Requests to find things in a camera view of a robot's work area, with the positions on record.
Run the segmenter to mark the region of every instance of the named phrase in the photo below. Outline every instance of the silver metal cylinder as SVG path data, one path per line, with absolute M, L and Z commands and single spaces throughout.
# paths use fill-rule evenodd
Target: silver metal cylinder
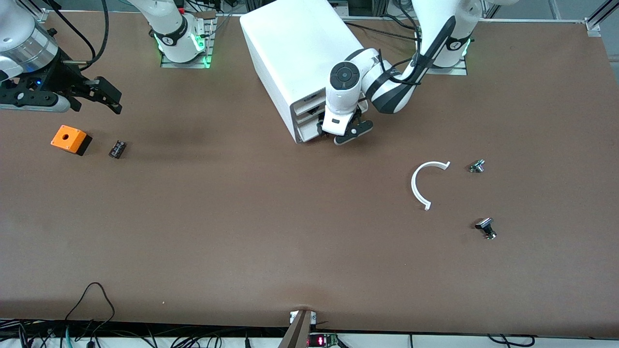
M 21 45 L 0 54 L 22 66 L 24 72 L 33 72 L 49 64 L 57 52 L 56 41 L 35 24 L 32 34 Z

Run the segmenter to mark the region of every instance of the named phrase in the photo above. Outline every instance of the orange box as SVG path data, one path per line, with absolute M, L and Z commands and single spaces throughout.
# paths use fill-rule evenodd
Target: orange box
M 85 132 L 77 128 L 62 125 L 58 133 L 54 136 L 54 139 L 51 140 L 51 145 L 71 152 L 72 154 L 82 156 L 91 141 L 92 138 Z

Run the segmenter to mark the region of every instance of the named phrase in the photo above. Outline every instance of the brown tabletop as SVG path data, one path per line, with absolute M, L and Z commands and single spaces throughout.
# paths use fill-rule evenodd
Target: brown tabletop
M 101 13 L 69 15 L 98 47 Z M 467 77 L 427 76 L 342 147 L 292 141 L 237 18 L 203 70 L 159 68 L 139 14 L 110 25 L 85 75 L 121 115 L 1 112 L 0 317 L 63 318 L 99 281 L 123 321 L 285 326 L 308 307 L 332 329 L 619 336 L 619 94 L 583 25 L 480 24 Z M 92 135 L 83 157 L 50 146 L 61 124 Z M 419 174 L 424 211 L 410 177 L 432 160 L 451 166 Z M 109 315 L 86 301 L 73 318 Z

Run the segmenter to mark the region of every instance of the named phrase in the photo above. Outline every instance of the white curved handle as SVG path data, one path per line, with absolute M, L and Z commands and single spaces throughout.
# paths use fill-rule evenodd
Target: white curved handle
M 410 179 L 410 187 L 413 189 L 413 194 L 415 195 L 415 198 L 417 198 L 418 201 L 425 205 L 425 210 L 428 210 L 430 208 L 432 202 L 425 199 L 422 194 L 419 193 L 419 190 L 417 189 L 417 173 L 419 173 L 419 171 L 425 167 L 438 167 L 442 170 L 445 170 L 447 169 L 447 167 L 449 167 L 449 164 L 451 164 L 451 162 L 427 162 L 420 165 L 419 168 L 417 168 L 417 170 L 415 171 L 415 173 L 413 173 L 413 177 Z

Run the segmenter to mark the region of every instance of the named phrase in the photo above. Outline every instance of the silver fitting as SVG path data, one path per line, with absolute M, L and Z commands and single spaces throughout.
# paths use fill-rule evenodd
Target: silver fitting
M 473 163 L 469 167 L 469 172 L 471 172 L 471 173 L 482 173 L 483 172 L 483 164 L 484 163 L 486 163 L 486 161 L 484 161 L 484 160 L 479 160 L 479 161 Z

